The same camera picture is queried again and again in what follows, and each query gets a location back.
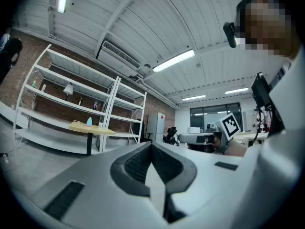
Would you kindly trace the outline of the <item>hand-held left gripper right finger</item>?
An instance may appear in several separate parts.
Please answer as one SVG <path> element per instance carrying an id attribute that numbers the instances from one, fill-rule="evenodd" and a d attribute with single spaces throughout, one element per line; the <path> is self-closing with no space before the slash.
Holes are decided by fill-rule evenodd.
<path id="1" fill-rule="evenodd" d="M 169 154 L 186 158 L 196 176 L 183 192 L 170 195 L 176 224 L 232 224 L 253 174 L 253 149 L 243 157 L 209 154 L 159 144 Z"/>

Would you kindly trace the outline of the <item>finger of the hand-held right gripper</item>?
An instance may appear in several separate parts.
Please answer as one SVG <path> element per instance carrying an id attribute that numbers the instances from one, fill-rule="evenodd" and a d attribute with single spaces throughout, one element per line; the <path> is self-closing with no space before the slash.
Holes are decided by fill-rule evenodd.
<path id="1" fill-rule="evenodd" d="M 190 133 L 190 134 L 179 134 L 178 140 L 182 143 L 187 144 L 205 144 L 209 142 L 214 142 L 214 134 L 213 133 Z"/>

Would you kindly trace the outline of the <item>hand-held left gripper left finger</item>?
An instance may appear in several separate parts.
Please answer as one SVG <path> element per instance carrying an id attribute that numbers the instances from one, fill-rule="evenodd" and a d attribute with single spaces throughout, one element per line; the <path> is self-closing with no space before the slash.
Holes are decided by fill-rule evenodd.
<path id="1" fill-rule="evenodd" d="M 139 147 L 135 144 L 85 157 L 59 173 L 31 197 L 41 209 L 71 182 L 84 184 L 61 222 L 77 229 L 163 229 L 166 220 L 148 197 L 129 195 L 111 177 L 111 165 Z"/>

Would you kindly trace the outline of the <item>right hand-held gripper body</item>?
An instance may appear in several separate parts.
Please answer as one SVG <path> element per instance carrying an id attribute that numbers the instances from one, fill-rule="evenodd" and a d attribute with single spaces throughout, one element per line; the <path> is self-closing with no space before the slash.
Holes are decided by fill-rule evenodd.
<path id="1" fill-rule="evenodd" d="M 214 123 L 209 123 L 207 127 L 206 133 L 213 133 L 214 139 L 213 143 L 209 139 L 209 142 L 204 144 L 204 151 L 222 155 L 227 149 L 228 142 L 241 131 L 233 113 L 222 117 Z"/>

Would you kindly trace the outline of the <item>person's right forearm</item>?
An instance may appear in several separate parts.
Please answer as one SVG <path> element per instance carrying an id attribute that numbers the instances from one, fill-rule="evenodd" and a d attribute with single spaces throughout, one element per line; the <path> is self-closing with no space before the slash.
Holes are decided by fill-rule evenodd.
<path id="1" fill-rule="evenodd" d="M 230 140 L 226 151 L 224 152 L 227 156 L 238 156 L 243 157 L 247 151 L 247 147 L 236 142 L 235 140 Z"/>

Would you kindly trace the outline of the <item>large dark-framed window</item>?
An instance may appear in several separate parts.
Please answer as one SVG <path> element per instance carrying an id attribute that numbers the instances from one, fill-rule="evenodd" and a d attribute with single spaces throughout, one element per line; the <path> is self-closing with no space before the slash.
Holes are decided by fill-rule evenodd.
<path id="1" fill-rule="evenodd" d="M 191 127 L 199 127 L 205 131 L 208 123 L 214 123 L 230 113 L 234 114 L 241 130 L 243 130 L 242 112 L 239 103 L 191 108 Z"/>

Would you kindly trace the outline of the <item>white refrigerator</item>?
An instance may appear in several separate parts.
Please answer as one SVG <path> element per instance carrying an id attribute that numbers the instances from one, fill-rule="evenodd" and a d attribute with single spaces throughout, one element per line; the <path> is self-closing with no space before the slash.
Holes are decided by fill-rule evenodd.
<path id="1" fill-rule="evenodd" d="M 154 142 L 163 142 L 165 115 L 162 113 L 150 114 L 147 124 L 147 138 Z"/>

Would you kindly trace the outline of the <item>black chest-mounted device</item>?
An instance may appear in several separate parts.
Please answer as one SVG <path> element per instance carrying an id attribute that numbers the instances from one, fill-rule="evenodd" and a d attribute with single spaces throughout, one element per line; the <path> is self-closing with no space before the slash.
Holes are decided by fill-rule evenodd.
<path id="1" fill-rule="evenodd" d="M 252 95 L 258 108 L 268 107 L 271 105 L 269 97 L 270 87 L 261 72 L 256 74 L 256 77 L 251 85 Z"/>

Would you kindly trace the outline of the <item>narrow white metal shelf unit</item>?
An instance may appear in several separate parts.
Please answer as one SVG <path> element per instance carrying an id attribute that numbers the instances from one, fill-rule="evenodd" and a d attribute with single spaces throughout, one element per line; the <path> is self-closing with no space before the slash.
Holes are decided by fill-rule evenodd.
<path id="1" fill-rule="evenodd" d="M 106 109 L 105 117 L 101 118 L 103 126 L 108 128 L 110 120 L 117 120 L 129 123 L 128 132 L 115 132 L 111 135 L 103 134 L 99 137 L 100 152 L 106 151 L 106 142 L 108 137 L 126 138 L 127 142 L 133 139 L 136 143 L 141 141 L 143 134 L 143 118 L 146 104 L 147 93 L 141 93 L 121 82 L 121 78 L 117 77 L 114 84 L 109 88 L 110 98 L 104 105 Z M 130 111 L 130 117 L 119 116 L 114 114 L 113 108 L 119 107 Z"/>

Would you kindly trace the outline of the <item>white shade table lamp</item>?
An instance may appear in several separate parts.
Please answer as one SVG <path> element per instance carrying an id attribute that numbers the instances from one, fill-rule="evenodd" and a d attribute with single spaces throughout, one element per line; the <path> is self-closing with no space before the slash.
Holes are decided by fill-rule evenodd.
<path id="1" fill-rule="evenodd" d="M 67 84 L 63 92 L 66 94 L 65 101 L 67 101 L 70 95 L 73 95 L 73 85 L 71 83 Z"/>

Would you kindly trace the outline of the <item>white ceiling air conditioner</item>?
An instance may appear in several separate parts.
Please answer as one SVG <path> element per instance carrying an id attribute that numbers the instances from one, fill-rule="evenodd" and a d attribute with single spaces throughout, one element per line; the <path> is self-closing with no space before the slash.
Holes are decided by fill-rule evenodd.
<path id="1" fill-rule="evenodd" d="M 140 68 L 134 58 L 108 40 L 103 42 L 97 59 L 126 77 L 135 77 Z"/>

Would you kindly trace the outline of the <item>black table pedestal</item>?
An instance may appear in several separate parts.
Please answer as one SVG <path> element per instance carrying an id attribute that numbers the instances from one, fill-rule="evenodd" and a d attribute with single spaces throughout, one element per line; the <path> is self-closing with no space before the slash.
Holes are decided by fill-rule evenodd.
<path id="1" fill-rule="evenodd" d="M 92 154 L 92 137 L 93 133 L 88 133 L 87 135 L 87 147 L 86 147 L 86 155 L 90 156 Z"/>

